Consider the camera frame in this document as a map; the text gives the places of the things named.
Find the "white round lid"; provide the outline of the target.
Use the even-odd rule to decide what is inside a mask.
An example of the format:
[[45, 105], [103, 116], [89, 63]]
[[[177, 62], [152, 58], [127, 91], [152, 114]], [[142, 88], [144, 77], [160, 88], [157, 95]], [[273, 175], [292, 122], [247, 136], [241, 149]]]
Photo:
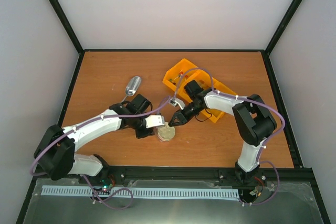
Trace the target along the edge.
[[176, 130], [174, 127], [161, 126], [157, 128], [157, 136], [160, 141], [167, 142], [174, 138]]

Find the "orange three-compartment bin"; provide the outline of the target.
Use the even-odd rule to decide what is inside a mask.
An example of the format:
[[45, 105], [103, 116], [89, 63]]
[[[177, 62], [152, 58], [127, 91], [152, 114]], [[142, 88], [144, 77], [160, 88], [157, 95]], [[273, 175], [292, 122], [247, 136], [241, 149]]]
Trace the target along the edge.
[[[180, 71], [183, 71], [184, 74], [180, 81], [176, 85], [173, 85], [169, 82], [169, 79], [175, 78]], [[211, 82], [214, 83], [215, 89], [223, 93], [236, 94], [236, 92], [217, 79], [214, 78], [211, 80], [204, 70], [197, 69], [195, 64], [185, 58], [169, 69], [162, 80], [164, 85], [175, 91], [177, 96], [187, 103], [192, 102], [198, 92], [210, 88], [212, 86]]]

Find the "silver metal scoop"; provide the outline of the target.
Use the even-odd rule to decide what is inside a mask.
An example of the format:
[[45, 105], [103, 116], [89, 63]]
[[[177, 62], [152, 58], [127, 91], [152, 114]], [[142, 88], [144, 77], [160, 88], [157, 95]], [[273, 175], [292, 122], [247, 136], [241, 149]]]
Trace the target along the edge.
[[140, 84], [142, 82], [142, 78], [139, 76], [134, 76], [125, 88], [125, 97], [121, 100], [121, 102], [125, 101], [128, 97], [132, 97], [137, 92]]

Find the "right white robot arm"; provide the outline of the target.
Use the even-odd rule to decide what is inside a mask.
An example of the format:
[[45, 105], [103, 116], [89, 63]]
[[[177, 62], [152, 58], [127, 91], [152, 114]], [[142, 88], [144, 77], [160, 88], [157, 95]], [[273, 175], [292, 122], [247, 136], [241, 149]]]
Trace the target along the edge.
[[260, 167], [261, 150], [266, 139], [277, 128], [277, 123], [268, 108], [262, 106], [261, 97], [253, 94], [249, 97], [236, 98], [223, 95], [219, 90], [203, 89], [192, 80], [184, 86], [192, 102], [177, 110], [169, 126], [181, 126], [206, 109], [215, 109], [232, 115], [243, 139], [240, 157], [235, 163], [236, 181], [243, 185], [249, 183]]

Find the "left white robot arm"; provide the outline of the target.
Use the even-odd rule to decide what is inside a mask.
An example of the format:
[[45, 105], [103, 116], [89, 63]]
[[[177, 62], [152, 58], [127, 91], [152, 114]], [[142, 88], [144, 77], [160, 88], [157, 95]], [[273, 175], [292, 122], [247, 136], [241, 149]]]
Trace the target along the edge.
[[111, 105], [101, 114], [82, 123], [61, 128], [50, 126], [34, 152], [34, 159], [52, 180], [66, 175], [88, 175], [97, 183], [108, 180], [108, 163], [98, 154], [82, 155], [77, 151], [89, 142], [109, 132], [131, 128], [136, 138], [154, 134], [148, 123], [146, 109], [152, 103], [138, 94], [132, 101]]

